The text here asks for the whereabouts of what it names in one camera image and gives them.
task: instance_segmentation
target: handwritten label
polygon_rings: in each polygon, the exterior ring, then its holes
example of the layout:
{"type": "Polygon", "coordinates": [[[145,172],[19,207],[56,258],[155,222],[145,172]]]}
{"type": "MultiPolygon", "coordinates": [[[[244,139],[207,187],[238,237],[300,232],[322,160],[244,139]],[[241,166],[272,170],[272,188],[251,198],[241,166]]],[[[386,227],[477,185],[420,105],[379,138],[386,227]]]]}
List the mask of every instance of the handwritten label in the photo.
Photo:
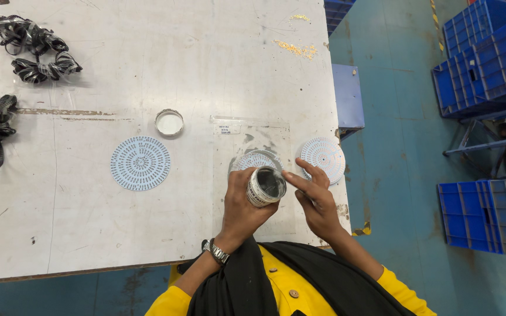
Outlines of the handwritten label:
{"type": "Polygon", "coordinates": [[[221,134],[239,134],[241,125],[216,125],[214,126],[214,135],[221,134]]]}

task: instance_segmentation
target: blue panel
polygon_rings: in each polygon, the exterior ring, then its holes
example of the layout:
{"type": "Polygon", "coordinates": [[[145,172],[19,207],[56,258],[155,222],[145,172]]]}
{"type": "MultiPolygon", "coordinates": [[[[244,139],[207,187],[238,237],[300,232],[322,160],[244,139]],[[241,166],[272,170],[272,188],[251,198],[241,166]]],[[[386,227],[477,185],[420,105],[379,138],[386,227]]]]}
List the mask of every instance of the blue panel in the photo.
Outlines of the blue panel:
{"type": "Polygon", "coordinates": [[[360,129],[364,127],[362,97],[358,68],[331,64],[339,128],[360,129]]]}

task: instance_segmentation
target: metal watch strap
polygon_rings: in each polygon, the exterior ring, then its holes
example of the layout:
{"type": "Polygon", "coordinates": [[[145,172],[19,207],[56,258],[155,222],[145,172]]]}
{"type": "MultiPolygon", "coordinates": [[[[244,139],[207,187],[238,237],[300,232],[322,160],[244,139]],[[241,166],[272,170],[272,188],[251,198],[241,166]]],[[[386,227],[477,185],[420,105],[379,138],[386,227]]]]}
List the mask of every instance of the metal watch strap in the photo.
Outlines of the metal watch strap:
{"type": "Polygon", "coordinates": [[[223,252],[220,248],[218,248],[214,244],[214,238],[212,238],[210,241],[206,243],[204,246],[205,250],[208,250],[214,260],[221,265],[222,267],[225,266],[225,263],[228,261],[229,255],[223,252]]]}

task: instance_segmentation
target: circular pcb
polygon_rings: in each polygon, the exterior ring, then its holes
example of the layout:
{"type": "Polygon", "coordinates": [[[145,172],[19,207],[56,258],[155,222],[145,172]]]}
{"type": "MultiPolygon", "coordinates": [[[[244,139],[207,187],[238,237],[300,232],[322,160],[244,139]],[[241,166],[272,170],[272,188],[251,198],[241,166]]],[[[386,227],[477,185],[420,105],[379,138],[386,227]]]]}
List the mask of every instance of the circular pcb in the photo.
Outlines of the circular pcb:
{"type": "Polygon", "coordinates": [[[277,171],[282,171],[284,169],[281,160],[277,157],[276,154],[263,149],[256,149],[248,152],[247,154],[244,154],[243,157],[237,162],[235,169],[245,170],[249,167],[260,168],[263,166],[272,167],[277,171]]]}
{"type": "MultiPolygon", "coordinates": [[[[300,158],[325,171],[332,185],[338,183],[345,172],[345,154],[336,140],[327,137],[309,140],[302,148],[300,158]]],[[[303,171],[308,179],[312,178],[306,170],[303,171]]]]}
{"type": "Polygon", "coordinates": [[[167,148],[148,136],[123,141],[111,156],[112,177],[129,190],[143,191],[155,187],[165,180],[170,168],[167,148]]]}

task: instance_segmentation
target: white table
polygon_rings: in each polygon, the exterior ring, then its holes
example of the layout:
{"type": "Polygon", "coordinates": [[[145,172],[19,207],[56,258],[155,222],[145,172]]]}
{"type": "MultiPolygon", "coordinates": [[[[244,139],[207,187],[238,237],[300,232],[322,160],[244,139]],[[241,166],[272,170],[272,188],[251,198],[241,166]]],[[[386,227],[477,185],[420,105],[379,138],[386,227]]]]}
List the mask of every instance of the white table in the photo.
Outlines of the white table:
{"type": "MultiPolygon", "coordinates": [[[[190,259],[218,233],[232,158],[274,146],[285,168],[301,174],[292,162],[303,144],[337,129],[321,0],[11,0],[0,14],[54,30],[84,68],[74,85],[31,88],[0,46],[0,97],[42,109],[18,114],[17,133],[4,141],[0,278],[190,259]],[[289,22],[295,14],[310,20],[289,22]],[[273,40],[317,53],[310,61],[273,40]],[[165,108],[185,122],[170,139],[153,125],[165,108]],[[219,122],[241,131],[215,134],[219,122]],[[248,130],[266,139],[247,143],[248,130]],[[119,186],[109,169],[116,146],[136,135],[159,139],[172,158],[166,180],[143,192],[119,186]]],[[[344,181],[331,190],[350,231],[344,181]]],[[[257,240],[325,245],[292,192],[257,240]]]]}

